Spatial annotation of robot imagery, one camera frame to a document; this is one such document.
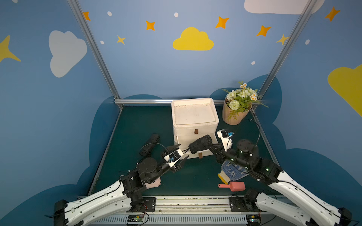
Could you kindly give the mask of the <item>aluminium frame left post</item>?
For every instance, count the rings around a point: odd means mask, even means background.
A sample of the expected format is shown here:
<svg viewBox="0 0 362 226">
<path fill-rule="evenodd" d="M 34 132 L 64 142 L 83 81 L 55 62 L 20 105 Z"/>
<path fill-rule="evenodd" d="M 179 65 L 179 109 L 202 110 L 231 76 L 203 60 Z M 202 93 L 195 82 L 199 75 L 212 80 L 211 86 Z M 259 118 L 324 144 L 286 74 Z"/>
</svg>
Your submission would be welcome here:
<svg viewBox="0 0 362 226">
<path fill-rule="evenodd" d="M 82 9 L 81 9 L 81 6 L 79 4 L 78 1 L 76 0 L 68 0 L 67 1 L 68 4 L 70 5 L 71 7 L 71 10 L 83 32 L 83 34 L 85 35 L 85 38 L 92 50 L 92 53 L 97 61 L 97 64 L 105 78 L 105 81 L 114 97 L 114 99 L 120 99 L 120 96 L 119 96 L 119 93 L 117 91 L 117 88 L 114 84 L 114 81 L 111 77 L 111 74 L 106 66 L 106 63 L 101 55 L 101 52 L 97 46 L 97 43 L 96 43 L 96 40 L 94 39 L 93 35 L 92 35 L 92 32 L 90 30 L 90 27 L 87 23 L 87 20 L 85 19 L 85 16 L 82 12 Z"/>
</svg>

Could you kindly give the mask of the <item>aluminium frame back rail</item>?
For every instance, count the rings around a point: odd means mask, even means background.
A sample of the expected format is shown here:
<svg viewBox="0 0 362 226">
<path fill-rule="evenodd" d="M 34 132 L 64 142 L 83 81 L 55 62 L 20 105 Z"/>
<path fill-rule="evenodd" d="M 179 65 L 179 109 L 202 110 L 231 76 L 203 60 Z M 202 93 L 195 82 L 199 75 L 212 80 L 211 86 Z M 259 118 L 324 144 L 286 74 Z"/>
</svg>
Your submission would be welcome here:
<svg viewBox="0 0 362 226">
<path fill-rule="evenodd" d="M 222 105 L 223 99 L 210 99 L 215 105 Z M 186 99 L 186 100 L 199 100 L 198 98 Z M 115 99 L 114 102 L 117 105 L 131 104 L 131 105 L 170 105 L 173 101 L 179 101 L 178 99 Z"/>
</svg>

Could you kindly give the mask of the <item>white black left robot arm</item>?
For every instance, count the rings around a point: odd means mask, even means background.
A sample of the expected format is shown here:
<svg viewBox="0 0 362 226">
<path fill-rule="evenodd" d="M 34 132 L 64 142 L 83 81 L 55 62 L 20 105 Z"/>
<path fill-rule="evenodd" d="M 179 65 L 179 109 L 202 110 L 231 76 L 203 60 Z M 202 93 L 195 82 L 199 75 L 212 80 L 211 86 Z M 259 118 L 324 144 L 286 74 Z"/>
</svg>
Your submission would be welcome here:
<svg viewBox="0 0 362 226">
<path fill-rule="evenodd" d="M 144 204 L 143 192 L 158 183 L 168 171 L 180 170 L 188 157 L 179 145 L 165 147 L 160 162 L 146 157 L 134 170 L 105 189 L 74 202 L 61 200 L 55 203 L 53 224 L 87 226 L 118 212 L 138 211 Z"/>
</svg>

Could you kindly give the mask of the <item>tan ribbed flower pot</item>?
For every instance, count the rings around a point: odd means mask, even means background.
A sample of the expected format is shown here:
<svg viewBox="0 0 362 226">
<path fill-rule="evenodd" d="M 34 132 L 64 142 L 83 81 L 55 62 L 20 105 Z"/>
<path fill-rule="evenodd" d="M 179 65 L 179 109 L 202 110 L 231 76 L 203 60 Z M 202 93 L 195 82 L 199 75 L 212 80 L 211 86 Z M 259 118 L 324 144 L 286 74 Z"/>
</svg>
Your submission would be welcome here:
<svg viewBox="0 0 362 226">
<path fill-rule="evenodd" d="M 252 105 L 247 105 L 246 110 L 243 111 L 234 111 L 227 105 L 227 99 L 224 100 L 223 108 L 222 108 L 222 119 L 225 123 L 229 125 L 238 125 L 241 121 L 247 116 L 249 111 L 251 110 Z"/>
</svg>

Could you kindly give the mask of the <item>aluminium frame right post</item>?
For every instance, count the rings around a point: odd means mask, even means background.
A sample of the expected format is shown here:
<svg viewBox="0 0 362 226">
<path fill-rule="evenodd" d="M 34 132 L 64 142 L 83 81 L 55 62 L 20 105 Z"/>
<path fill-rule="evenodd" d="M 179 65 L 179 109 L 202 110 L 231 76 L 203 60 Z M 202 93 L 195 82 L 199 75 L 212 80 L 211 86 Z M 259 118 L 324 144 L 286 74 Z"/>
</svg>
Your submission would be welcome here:
<svg viewBox="0 0 362 226">
<path fill-rule="evenodd" d="M 289 34 L 289 38 L 287 39 L 286 44 L 284 44 L 277 60 L 275 61 L 273 67 L 271 68 L 271 71 L 267 75 L 260 90 L 258 91 L 258 95 L 259 95 L 260 99 L 263 99 L 263 97 L 266 94 L 268 88 L 270 87 L 272 81 L 274 80 L 278 71 L 280 70 L 282 64 L 286 60 L 290 51 L 292 50 L 298 37 L 300 36 L 301 32 L 303 31 L 304 27 L 306 26 L 309 18 L 313 14 L 313 10 L 314 10 L 317 2 L 318 2 L 317 0 L 310 0 L 306 3 L 306 6 L 304 7 L 295 26 L 293 27 L 291 33 Z"/>
</svg>

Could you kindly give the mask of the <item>aluminium frame right floor rail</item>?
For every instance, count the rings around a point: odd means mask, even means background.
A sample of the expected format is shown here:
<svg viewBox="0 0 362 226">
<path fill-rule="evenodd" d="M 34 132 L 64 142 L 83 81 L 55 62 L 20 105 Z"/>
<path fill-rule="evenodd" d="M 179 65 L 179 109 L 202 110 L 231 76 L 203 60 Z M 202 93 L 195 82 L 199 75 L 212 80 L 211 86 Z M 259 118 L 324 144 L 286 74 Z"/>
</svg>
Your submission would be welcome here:
<svg viewBox="0 0 362 226">
<path fill-rule="evenodd" d="M 252 116 L 253 116 L 254 122 L 255 122 L 255 123 L 258 125 L 258 127 L 259 127 L 259 131 L 260 131 L 261 137 L 262 137 L 262 139 L 263 139 L 263 141 L 264 141 L 264 144 L 265 144 L 265 146 L 266 146 L 266 148 L 267 148 L 267 150 L 268 150 L 268 152 L 269 152 L 269 155 L 271 156 L 272 161 L 273 161 L 275 164 L 277 164 L 278 166 L 280 166 L 280 164 L 279 164 L 279 162 L 278 162 L 278 160 L 277 160 L 277 158 L 276 158 L 276 155 L 275 155 L 275 153 L 274 153 L 274 151 L 273 151 L 273 149 L 272 149 L 272 147 L 271 147 L 271 145 L 270 145 L 270 142 L 269 142 L 269 140 L 268 140 L 268 138 L 267 138 L 267 136 L 266 136 L 266 134 L 265 134 L 265 132 L 264 132 L 264 130 L 263 130 L 263 127 L 262 127 L 262 125 L 261 125 L 261 123 L 260 123 L 260 121 L 259 121 L 259 119 L 258 119 L 258 117 L 257 117 L 257 115 L 256 115 L 256 113 L 255 113 L 255 111 L 254 111 L 254 109 L 251 110 L 251 114 L 252 114 Z"/>
</svg>

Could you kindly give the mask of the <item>aluminium frame post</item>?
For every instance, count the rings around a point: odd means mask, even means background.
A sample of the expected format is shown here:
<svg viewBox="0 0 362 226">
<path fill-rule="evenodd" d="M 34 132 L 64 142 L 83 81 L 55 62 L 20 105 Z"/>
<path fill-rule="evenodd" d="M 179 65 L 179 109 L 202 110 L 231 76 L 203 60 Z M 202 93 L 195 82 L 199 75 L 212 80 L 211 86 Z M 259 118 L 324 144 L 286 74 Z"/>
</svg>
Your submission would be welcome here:
<svg viewBox="0 0 362 226">
<path fill-rule="evenodd" d="M 114 84 L 114 81 L 111 77 L 111 74 L 106 66 L 106 63 L 101 55 L 101 52 L 97 46 L 97 43 L 96 43 L 96 40 L 94 39 L 93 35 L 92 35 L 92 32 L 90 30 L 90 27 L 87 23 L 87 20 L 85 19 L 85 16 L 82 12 L 82 9 L 81 9 L 81 6 L 79 4 L 78 1 L 76 0 L 68 0 L 67 1 L 68 4 L 70 5 L 71 7 L 71 10 L 83 32 L 83 34 L 85 35 L 85 38 L 92 50 L 92 53 L 97 61 L 97 64 L 105 78 L 105 81 L 114 97 L 114 99 L 120 99 L 120 96 L 119 96 L 119 93 L 117 91 L 117 88 Z"/>
<path fill-rule="evenodd" d="M 270 87 L 272 81 L 274 80 L 278 71 L 280 70 L 282 64 L 286 60 L 290 51 L 292 50 L 298 37 L 300 36 L 301 32 L 303 31 L 304 27 L 306 26 L 309 18 L 313 14 L 313 10 L 314 10 L 317 2 L 318 2 L 317 0 L 310 0 L 306 3 L 306 6 L 304 7 L 295 26 L 293 27 L 291 33 L 289 34 L 289 38 L 287 39 L 286 44 L 284 44 L 277 60 L 275 61 L 273 67 L 271 68 L 271 71 L 267 75 L 260 90 L 258 91 L 258 95 L 259 95 L 260 99 L 263 99 L 263 97 L 266 94 L 268 88 Z"/>
</svg>

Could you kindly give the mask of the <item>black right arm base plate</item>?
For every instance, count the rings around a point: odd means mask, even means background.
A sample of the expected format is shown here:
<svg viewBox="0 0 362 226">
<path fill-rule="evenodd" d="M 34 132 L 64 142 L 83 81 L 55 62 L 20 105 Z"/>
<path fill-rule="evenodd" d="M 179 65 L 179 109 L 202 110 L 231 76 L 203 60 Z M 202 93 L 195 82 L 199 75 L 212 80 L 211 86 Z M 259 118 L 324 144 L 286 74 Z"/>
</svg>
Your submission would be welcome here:
<svg viewBox="0 0 362 226">
<path fill-rule="evenodd" d="M 231 212 L 259 212 L 260 210 L 254 202 L 244 199 L 244 197 L 231 196 L 229 198 Z"/>
</svg>

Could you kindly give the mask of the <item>white three drawer cabinet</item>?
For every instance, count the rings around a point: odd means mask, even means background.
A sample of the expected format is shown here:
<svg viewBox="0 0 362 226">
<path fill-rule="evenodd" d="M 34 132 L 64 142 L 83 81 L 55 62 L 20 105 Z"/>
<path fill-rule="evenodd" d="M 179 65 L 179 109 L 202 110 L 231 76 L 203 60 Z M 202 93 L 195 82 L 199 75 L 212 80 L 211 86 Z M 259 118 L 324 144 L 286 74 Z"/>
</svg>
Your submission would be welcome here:
<svg viewBox="0 0 362 226">
<path fill-rule="evenodd" d="M 185 150 L 189 144 L 205 135 L 217 143 L 219 124 L 216 107 L 211 98 L 181 99 L 171 103 L 175 144 Z"/>
</svg>

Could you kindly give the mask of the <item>blue dotted work glove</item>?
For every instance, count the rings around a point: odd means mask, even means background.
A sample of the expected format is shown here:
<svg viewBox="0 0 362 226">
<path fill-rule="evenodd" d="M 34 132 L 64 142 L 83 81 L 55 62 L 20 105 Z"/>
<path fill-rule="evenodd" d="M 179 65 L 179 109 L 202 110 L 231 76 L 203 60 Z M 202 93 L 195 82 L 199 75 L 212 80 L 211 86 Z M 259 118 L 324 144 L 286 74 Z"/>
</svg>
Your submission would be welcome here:
<svg viewBox="0 0 362 226">
<path fill-rule="evenodd" d="M 238 181 L 248 176 L 248 172 L 245 168 L 234 165 L 230 161 L 225 161 L 221 165 L 221 172 L 218 174 L 219 179 L 224 184 L 229 184 L 231 181 Z"/>
</svg>

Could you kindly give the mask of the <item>white and green flowers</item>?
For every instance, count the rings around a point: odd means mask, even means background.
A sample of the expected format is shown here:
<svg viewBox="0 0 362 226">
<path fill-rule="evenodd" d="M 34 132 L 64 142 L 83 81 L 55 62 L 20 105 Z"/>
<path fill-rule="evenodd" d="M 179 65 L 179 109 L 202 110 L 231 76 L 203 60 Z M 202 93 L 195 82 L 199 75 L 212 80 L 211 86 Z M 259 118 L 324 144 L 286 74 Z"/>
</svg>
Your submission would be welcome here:
<svg viewBox="0 0 362 226">
<path fill-rule="evenodd" d="M 239 89 L 233 89 L 229 91 L 228 89 L 223 89 L 226 92 L 226 99 L 228 101 L 228 106 L 232 110 L 243 111 L 246 110 L 247 105 L 253 104 L 262 105 L 269 108 L 267 105 L 263 104 L 260 96 L 257 94 L 258 89 L 252 89 L 247 83 L 239 82 Z"/>
</svg>

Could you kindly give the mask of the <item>pink plastic scoop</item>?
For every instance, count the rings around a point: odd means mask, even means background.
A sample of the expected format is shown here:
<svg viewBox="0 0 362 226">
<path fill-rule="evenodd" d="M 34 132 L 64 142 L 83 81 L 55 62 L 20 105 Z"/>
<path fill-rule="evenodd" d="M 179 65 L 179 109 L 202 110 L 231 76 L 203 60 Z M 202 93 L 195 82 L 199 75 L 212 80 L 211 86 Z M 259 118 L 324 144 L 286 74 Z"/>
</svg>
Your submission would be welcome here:
<svg viewBox="0 0 362 226">
<path fill-rule="evenodd" d="M 244 182 L 231 181 L 229 184 L 218 184 L 219 188 L 227 188 L 232 192 L 241 192 L 246 190 Z"/>
</svg>

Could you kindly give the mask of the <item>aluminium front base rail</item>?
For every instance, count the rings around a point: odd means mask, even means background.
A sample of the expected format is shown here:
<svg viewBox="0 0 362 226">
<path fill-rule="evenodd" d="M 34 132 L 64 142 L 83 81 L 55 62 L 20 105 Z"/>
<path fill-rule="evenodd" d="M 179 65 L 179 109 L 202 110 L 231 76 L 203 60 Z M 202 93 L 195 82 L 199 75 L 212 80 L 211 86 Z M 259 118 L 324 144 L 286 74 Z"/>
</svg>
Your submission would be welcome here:
<svg viewBox="0 0 362 226">
<path fill-rule="evenodd" d="M 231 196 L 155 196 L 155 212 L 118 212 L 88 226 L 296 226 L 269 212 L 231 212 Z M 282 196 L 276 200 L 292 205 Z"/>
</svg>

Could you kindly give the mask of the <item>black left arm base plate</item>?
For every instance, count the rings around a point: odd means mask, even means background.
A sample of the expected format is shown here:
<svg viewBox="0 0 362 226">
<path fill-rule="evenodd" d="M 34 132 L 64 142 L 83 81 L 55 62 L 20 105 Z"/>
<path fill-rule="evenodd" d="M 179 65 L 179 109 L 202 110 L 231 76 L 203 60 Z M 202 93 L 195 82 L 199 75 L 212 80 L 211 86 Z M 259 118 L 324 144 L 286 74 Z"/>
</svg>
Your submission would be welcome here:
<svg viewBox="0 0 362 226">
<path fill-rule="evenodd" d="M 132 207 L 129 212 L 155 212 L 156 198 L 155 197 L 143 197 L 138 202 L 132 203 Z"/>
</svg>

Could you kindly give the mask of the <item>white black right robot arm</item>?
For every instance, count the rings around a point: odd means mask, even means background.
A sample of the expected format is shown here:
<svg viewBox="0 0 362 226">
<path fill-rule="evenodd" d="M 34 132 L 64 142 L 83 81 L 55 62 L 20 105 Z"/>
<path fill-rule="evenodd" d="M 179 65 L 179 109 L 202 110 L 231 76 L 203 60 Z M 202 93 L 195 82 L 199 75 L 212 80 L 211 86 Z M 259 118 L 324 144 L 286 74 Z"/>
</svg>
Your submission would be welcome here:
<svg viewBox="0 0 362 226">
<path fill-rule="evenodd" d="M 252 178 L 293 202 L 290 205 L 263 192 L 248 192 L 245 195 L 247 202 L 253 202 L 259 210 L 297 226 L 348 226 L 352 223 L 352 213 L 348 209 L 330 205 L 309 192 L 280 166 L 260 157 L 258 147 L 249 140 L 239 140 L 236 149 L 228 148 L 228 145 L 211 144 L 208 148 L 219 163 L 227 160 L 245 168 Z"/>
</svg>

